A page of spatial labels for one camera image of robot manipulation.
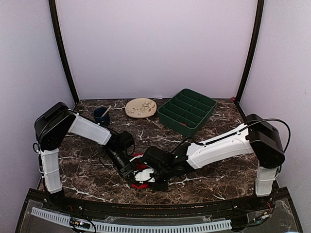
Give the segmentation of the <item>wooden spoon in cup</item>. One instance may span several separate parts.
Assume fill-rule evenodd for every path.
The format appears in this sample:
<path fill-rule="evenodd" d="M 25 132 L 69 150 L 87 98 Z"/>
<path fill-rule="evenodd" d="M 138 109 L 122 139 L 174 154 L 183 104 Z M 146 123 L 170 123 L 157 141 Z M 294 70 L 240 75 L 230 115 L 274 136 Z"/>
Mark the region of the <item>wooden spoon in cup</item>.
<path fill-rule="evenodd" d="M 106 109 L 106 111 L 102 114 L 101 117 L 104 117 L 110 111 L 111 108 L 112 108 L 112 105 L 109 105 L 109 107 Z"/>

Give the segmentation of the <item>black frame post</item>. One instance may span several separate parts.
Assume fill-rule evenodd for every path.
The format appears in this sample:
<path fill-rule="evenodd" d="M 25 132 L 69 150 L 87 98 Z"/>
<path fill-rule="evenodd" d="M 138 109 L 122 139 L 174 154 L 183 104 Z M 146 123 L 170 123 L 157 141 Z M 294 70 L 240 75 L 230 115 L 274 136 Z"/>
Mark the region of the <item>black frame post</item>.
<path fill-rule="evenodd" d="M 239 105 L 246 87 L 246 83 L 248 80 L 248 76 L 251 70 L 251 65 L 253 62 L 253 58 L 255 55 L 255 50 L 257 46 L 257 41 L 259 37 L 259 31 L 260 31 L 260 25 L 261 25 L 261 20 L 262 20 L 262 15 L 263 15 L 263 9 L 264 9 L 264 2 L 265 0 L 258 0 L 257 1 L 257 8 L 256 8 L 256 14 L 255 14 L 255 19 L 254 19 L 254 25 L 253 25 L 253 30 L 252 30 L 252 36 L 250 40 L 250 45 L 249 45 L 249 50 L 247 54 L 247 58 L 245 61 L 245 66 L 243 69 L 240 85 L 235 97 L 235 103 L 236 105 Z"/>
<path fill-rule="evenodd" d="M 51 15 L 51 20 L 52 20 L 54 36 L 55 36 L 59 56 L 61 59 L 62 67 L 65 73 L 66 81 L 69 86 L 71 96 L 73 98 L 74 104 L 76 105 L 79 103 L 80 100 L 79 100 L 78 93 L 77 93 L 77 90 L 74 84 L 74 80 L 73 80 L 73 77 L 70 71 L 68 58 L 67 58 L 66 51 L 65 51 L 65 46 L 64 46 L 64 42 L 62 38 L 62 33 L 61 33 L 61 28 L 60 28 L 58 13 L 57 13 L 56 1 L 48 0 L 48 3 L 49 3 L 49 8 L 50 8 L 50 15 Z"/>

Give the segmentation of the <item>red Santa sock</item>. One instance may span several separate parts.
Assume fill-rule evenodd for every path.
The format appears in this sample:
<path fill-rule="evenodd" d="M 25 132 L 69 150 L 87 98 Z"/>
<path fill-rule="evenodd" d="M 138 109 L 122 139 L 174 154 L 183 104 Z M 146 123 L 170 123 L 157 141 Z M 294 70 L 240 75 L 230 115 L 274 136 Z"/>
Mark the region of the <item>red Santa sock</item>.
<path fill-rule="evenodd" d="M 134 153 L 132 160 L 132 164 L 135 165 L 136 170 L 144 170 L 147 168 L 146 165 L 143 165 L 139 162 L 138 157 L 142 156 L 143 153 Z M 132 182 L 132 187 L 136 188 L 136 189 L 146 189 L 148 188 L 148 184 L 147 183 L 138 183 L 133 181 Z"/>

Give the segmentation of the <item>dark blue cup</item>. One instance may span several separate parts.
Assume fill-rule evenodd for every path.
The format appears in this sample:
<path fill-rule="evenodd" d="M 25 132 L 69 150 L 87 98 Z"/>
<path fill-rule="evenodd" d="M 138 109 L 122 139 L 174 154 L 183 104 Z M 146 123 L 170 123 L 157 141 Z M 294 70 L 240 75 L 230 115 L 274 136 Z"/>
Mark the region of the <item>dark blue cup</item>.
<path fill-rule="evenodd" d="M 93 112 L 93 117 L 95 121 L 102 126 L 109 126 L 110 124 L 110 115 L 105 107 L 97 108 Z"/>

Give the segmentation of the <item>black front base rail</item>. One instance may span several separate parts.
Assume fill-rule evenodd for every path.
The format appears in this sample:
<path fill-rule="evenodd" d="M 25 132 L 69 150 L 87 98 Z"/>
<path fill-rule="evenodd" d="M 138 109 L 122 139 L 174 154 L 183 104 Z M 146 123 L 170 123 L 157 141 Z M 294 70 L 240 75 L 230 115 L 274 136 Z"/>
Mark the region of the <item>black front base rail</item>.
<path fill-rule="evenodd" d="M 274 194 L 260 200 L 255 196 L 246 196 L 231 200 L 210 201 L 177 205 L 140 205 L 118 204 L 66 197 L 67 204 L 73 207 L 74 216 L 90 219 L 104 219 L 108 216 L 137 218 L 169 218 L 211 215 L 213 217 L 238 217 L 267 209 L 266 201 L 275 197 L 276 200 L 290 198 L 287 188 L 276 189 Z"/>

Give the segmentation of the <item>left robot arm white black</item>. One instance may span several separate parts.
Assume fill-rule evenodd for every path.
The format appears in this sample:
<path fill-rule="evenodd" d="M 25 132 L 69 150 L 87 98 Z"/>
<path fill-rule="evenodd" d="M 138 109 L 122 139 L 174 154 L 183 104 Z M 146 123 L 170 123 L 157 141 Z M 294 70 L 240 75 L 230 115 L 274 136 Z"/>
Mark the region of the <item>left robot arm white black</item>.
<path fill-rule="evenodd" d="M 49 203 L 57 211 L 63 212 L 69 207 L 68 200 L 58 192 L 62 191 L 59 168 L 59 150 L 63 140 L 69 136 L 87 139 L 102 146 L 106 155 L 123 179 L 134 176 L 135 166 L 127 155 L 133 146 L 132 135 L 97 123 L 69 109 L 63 102 L 58 102 L 34 123 L 37 153 L 40 158 L 41 173 L 46 190 L 52 194 Z"/>

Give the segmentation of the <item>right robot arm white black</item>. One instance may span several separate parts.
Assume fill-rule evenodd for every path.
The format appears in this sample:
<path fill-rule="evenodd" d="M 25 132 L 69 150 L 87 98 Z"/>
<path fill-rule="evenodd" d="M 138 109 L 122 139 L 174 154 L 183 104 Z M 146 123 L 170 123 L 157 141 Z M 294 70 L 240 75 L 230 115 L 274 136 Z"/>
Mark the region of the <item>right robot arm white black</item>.
<path fill-rule="evenodd" d="M 282 145 L 279 131 L 270 124 L 271 118 L 256 114 L 246 117 L 247 122 L 214 138 L 192 143 L 182 141 L 172 151 L 149 147 L 139 162 L 147 166 L 134 175 L 139 183 L 149 182 L 165 189 L 167 181 L 214 162 L 242 154 L 255 154 L 258 160 L 255 195 L 248 199 L 248 207 L 259 210 L 272 192 L 273 182 L 285 161 L 286 146 Z"/>

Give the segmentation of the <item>black left frame post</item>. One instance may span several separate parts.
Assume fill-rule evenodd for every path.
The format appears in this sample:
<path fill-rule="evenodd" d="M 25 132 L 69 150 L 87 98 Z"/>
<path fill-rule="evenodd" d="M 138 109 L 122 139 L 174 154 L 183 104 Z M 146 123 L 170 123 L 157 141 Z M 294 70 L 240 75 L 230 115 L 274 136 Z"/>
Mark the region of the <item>black left frame post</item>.
<path fill-rule="evenodd" d="M 69 86 L 71 96 L 73 98 L 74 104 L 76 105 L 79 103 L 80 100 L 79 100 L 78 93 L 77 93 L 77 90 L 74 84 L 74 80 L 73 80 L 73 77 L 70 71 L 68 58 L 67 58 L 66 51 L 65 51 L 65 46 L 64 46 L 64 42 L 62 38 L 62 33 L 61 33 L 61 28 L 60 28 L 58 13 L 57 13 L 56 1 L 48 0 L 48 3 L 49 3 L 49 8 L 50 8 L 50 15 L 51 15 L 51 20 L 52 20 L 54 36 L 55 36 L 59 56 L 61 59 L 62 67 L 65 73 L 66 81 Z"/>

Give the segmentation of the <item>green divided plastic organizer tray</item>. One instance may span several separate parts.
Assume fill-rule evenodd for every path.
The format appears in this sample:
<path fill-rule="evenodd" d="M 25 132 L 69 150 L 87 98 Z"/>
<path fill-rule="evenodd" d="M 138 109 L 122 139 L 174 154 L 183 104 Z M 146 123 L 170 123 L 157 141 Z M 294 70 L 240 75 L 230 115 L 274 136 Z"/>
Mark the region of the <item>green divided plastic organizer tray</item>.
<path fill-rule="evenodd" d="M 159 122 L 184 137 L 193 137 L 212 115 L 216 104 L 216 100 L 185 88 L 158 108 Z"/>

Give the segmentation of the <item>beige bird pattern plate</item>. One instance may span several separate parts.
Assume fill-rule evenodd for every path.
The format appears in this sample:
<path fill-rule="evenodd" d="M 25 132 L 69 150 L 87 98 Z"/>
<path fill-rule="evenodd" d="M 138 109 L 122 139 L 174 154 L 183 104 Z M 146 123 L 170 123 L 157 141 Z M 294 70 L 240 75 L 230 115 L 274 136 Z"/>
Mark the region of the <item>beige bird pattern plate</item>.
<path fill-rule="evenodd" d="M 125 113 L 132 118 L 149 118 L 156 110 L 156 102 L 148 98 L 133 99 L 125 106 Z"/>

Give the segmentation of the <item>black right frame post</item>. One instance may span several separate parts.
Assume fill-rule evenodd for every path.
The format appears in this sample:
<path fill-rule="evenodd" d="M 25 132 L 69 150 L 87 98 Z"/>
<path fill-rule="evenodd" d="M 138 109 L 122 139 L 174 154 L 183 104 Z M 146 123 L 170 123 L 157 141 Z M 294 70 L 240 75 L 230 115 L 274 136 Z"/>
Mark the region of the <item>black right frame post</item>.
<path fill-rule="evenodd" d="M 264 9 L 264 2 L 265 0 L 258 0 L 257 1 L 257 8 L 256 8 L 256 14 L 255 14 L 255 19 L 254 19 L 254 25 L 253 25 L 253 30 L 252 30 L 252 36 L 250 40 L 250 45 L 249 45 L 249 50 L 247 54 L 247 58 L 245 61 L 245 66 L 243 69 L 240 85 L 235 97 L 235 103 L 236 105 L 239 105 L 246 87 L 246 83 L 248 80 L 248 76 L 251 70 L 251 65 L 253 62 L 253 58 L 255 55 L 255 50 L 257 46 L 257 41 L 259 37 L 259 31 L 260 31 L 260 25 L 261 25 L 261 20 L 262 20 L 262 15 L 263 15 L 263 9 Z"/>

